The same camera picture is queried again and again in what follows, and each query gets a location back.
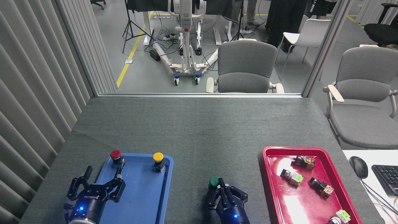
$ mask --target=black pants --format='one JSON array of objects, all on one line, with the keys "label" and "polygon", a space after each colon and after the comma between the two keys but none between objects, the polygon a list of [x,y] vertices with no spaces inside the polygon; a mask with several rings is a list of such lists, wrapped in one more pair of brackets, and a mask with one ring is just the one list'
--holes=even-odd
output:
[{"label": "black pants", "polygon": [[[278,47],[283,32],[298,33],[307,0],[272,0],[269,9],[267,28],[271,33],[268,43]],[[287,40],[283,41],[285,49],[290,47]]]}]

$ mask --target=gripper logo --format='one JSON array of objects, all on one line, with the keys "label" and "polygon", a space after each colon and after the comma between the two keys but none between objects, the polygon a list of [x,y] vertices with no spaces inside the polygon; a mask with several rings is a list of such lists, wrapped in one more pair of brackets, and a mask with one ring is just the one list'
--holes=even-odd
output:
[{"label": "gripper logo", "polygon": [[84,196],[84,198],[98,199],[100,196]]}]

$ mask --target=keyboard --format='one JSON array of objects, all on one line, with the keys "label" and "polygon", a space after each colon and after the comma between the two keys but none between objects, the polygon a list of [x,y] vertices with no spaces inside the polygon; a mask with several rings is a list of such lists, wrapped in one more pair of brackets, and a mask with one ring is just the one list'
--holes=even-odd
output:
[{"label": "keyboard", "polygon": [[398,195],[398,166],[373,165],[372,170],[387,194]]}]

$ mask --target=chair backrest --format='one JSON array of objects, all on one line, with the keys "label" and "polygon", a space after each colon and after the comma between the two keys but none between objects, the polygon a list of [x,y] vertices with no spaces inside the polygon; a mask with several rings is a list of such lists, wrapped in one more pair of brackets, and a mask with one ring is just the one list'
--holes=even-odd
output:
[{"label": "chair backrest", "polygon": [[398,28],[398,14],[395,15],[394,19],[392,19],[390,25],[395,28]]},{"label": "chair backrest", "polygon": [[383,47],[356,47],[340,61],[336,88],[343,98],[380,102],[388,97],[398,75],[398,51]]},{"label": "chair backrest", "polygon": [[303,47],[319,47],[325,37],[331,20],[307,19],[295,43]]},{"label": "chair backrest", "polygon": [[276,54],[276,47],[259,41],[225,42],[219,47],[219,75],[242,72],[269,78],[275,64]]}]

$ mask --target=gray chair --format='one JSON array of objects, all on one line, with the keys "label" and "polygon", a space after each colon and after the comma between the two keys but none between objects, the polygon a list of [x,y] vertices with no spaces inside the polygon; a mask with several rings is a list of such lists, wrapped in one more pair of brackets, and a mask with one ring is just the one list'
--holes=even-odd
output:
[{"label": "gray chair", "polygon": [[[398,51],[381,47],[356,47],[343,54],[336,83],[323,89],[329,102],[325,116],[337,140],[369,149],[398,148],[398,124],[393,120],[398,91],[390,88],[398,75],[397,61]],[[392,103],[389,116],[375,106],[344,102],[381,102],[388,96]],[[344,103],[333,104],[333,99]]]},{"label": "gray chair", "polygon": [[225,42],[218,49],[218,79],[209,77],[206,92],[284,93],[282,84],[269,82],[275,64],[276,47],[252,39]]}]

